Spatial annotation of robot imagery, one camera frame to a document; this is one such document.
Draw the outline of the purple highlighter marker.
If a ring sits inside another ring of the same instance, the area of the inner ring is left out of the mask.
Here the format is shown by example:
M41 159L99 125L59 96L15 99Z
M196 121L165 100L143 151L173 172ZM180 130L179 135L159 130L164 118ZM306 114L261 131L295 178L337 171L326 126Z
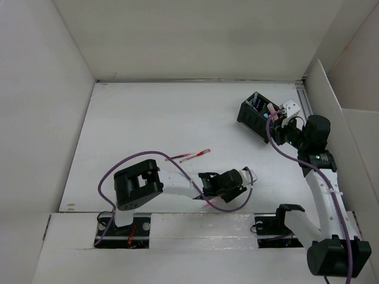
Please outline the purple highlighter marker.
M267 108L271 115L273 115L276 112L274 105L272 103L268 103ZM277 120L277 119L279 119L278 115L274 115L274 120Z

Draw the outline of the dark red clear pen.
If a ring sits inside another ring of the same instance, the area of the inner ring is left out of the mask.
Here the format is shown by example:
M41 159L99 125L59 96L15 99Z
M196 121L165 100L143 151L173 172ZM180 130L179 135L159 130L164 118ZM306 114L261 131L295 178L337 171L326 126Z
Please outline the dark red clear pen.
M170 159L172 159L172 160L184 159L184 158L187 158L187 157L191 157L191 156L193 156L195 154L196 154L195 152L192 152L192 153L180 154L180 155L177 155L177 156L171 156L169 158L166 158L165 161L169 161Z

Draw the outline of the pink clear gel pen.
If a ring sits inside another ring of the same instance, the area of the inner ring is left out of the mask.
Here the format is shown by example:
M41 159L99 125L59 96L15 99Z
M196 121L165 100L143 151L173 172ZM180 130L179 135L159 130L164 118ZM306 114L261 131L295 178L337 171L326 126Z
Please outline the pink clear gel pen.
M203 205L203 208L211 207L210 204L215 205L215 204L217 204L217 203L219 203L219 202L221 202L221 201L222 201L222 199L219 198L219 197L213 198L213 199L210 200L209 203L208 203L208 202L205 202L204 205Z

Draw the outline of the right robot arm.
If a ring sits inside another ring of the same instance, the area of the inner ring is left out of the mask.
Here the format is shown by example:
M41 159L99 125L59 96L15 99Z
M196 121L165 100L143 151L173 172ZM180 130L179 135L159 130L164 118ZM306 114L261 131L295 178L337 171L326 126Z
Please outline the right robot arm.
M302 128L284 111L272 114L266 134L273 148L288 143L297 157L282 154L298 163L309 185L319 218L315 226L299 205L280 205L284 213L274 218L275 229L290 230L306 249L307 265L314 276L344 277L347 283L358 277L371 255L369 242L362 241L345 210L338 188L337 167L326 150L330 121L320 115L308 117Z

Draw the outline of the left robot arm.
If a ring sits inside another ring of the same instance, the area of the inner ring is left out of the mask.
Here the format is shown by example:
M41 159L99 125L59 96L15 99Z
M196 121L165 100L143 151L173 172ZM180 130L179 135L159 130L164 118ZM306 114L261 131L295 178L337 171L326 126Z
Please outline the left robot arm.
M224 173L185 175L161 170L155 160L147 159L114 174L116 213L111 227L118 234L127 234L136 210L162 193L181 195L208 204L220 198L228 204L252 189L254 183L255 174L248 167Z

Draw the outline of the blue clear gel pen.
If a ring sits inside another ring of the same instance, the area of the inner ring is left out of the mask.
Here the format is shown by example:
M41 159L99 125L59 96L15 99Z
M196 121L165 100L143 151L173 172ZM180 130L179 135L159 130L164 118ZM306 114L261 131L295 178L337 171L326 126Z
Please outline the blue clear gel pen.
M258 92L255 92L254 93L254 96L253 96L253 101L252 101L252 106L254 107L254 108L256 108L256 103L257 103L257 99L258 99Z

